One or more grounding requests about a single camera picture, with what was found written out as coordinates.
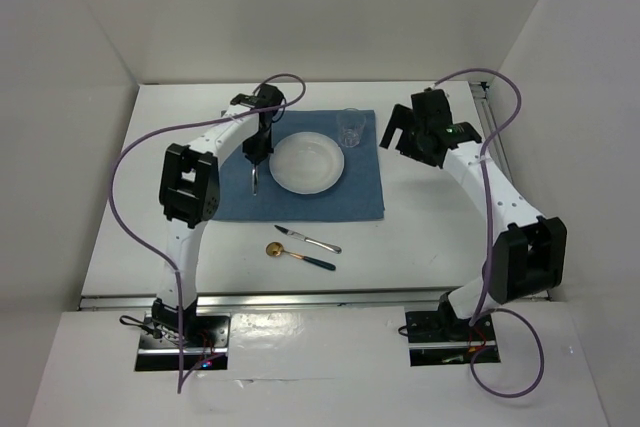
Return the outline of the gold spoon green handle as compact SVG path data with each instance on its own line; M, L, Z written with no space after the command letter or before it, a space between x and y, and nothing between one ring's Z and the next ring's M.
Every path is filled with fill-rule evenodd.
M320 259L316 259L316 258L312 258L312 257L309 257L309 256L301 255L301 254L298 254L298 253L290 252L290 251L286 250L284 248L284 246L279 242L271 242L271 243L269 243L265 248L265 252L269 257L289 256L289 257L292 257L294 259L303 261L305 263L308 263L310 265L314 265L316 267L322 268L322 269L327 270L327 271L335 271L336 270L336 266L334 264L331 264L329 262L326 262L326 261L323 261L323 260L320 260Z

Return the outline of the silver table knife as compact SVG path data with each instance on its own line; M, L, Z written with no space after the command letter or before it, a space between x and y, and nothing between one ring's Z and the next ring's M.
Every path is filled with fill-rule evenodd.
M299 240L299 241L302 241L302 242L305 242L305 243L320 247L322 249L325 249L327 251L333 252L335 254L341 254L342 253L342 248L337 246L337 245L318 241L316 239L313 239L311 237L305 236L305 235L303 235L303 234L301 234L299 232L296 232L294 230L288 229L288 228L280 226L280 225L275 225L275 228L279 232L281 232L282 234L284 234L284 235L286 235L288 237L291 237L293 239L296 239L296 240Z

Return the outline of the clear drinking glass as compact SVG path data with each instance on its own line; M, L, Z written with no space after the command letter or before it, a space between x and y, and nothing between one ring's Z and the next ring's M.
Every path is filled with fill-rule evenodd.
M348 108L337 114L338 140L345 148L353 148L360 144L366 125L363 111Z

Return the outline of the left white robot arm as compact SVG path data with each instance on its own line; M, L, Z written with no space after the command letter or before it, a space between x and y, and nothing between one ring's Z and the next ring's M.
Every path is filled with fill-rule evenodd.
M176 346L189 344L199 329L196 269L204 228L219 208L220 167L241 148L252 165L252 191L257 191L258 166L272 148L274 107L284 94L273 85L239 94L217 124L188 144L165 151L159 200L168 220L168 273L152 305L152 320Z

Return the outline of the blue cloth napkin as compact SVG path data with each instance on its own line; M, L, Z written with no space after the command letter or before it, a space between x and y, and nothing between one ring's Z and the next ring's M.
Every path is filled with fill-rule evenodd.
M363 112L364 133L358 146L340 148L340 178L315 194L293 193L278 185L267 162L259 167L258 193L251 191L251 165L237 148L220 168L221 201L216 221L230 222L356 222L384 217L383 190L377 153L376 115Z

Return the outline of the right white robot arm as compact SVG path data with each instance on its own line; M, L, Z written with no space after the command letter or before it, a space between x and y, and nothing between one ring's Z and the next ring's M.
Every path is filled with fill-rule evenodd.
M381 147L446 171L487 222L490 256L477 278L443 294L436 326L448 339L460 338L481 316L509 302L560 285L567 228L545 217L517 191L468 122L454 122L444 106L393 107Z

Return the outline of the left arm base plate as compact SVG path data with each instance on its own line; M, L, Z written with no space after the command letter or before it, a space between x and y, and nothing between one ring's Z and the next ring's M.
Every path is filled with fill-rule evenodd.
M142 320L122 315L123 326L140 330L135 370L137 372L177 371L179 369L178 334L159 324L149 315ZM201 363L199 370L226 370L231 316L210 315L197 320L195 331L184 341L184 370Z

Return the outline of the silver fork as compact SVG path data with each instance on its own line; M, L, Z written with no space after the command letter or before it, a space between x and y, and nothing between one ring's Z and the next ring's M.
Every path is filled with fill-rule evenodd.
M251 170L251 192L257 196L259 190L259 164L252 164Z

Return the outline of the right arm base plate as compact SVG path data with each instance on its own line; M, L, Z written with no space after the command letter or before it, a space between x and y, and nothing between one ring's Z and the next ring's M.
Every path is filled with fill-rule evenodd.
M473 357L480 364L501 362L489 315L474 326L465 320L446 324L434 307L410 307L404 318L397 333L407 341L411 367L466 365Z

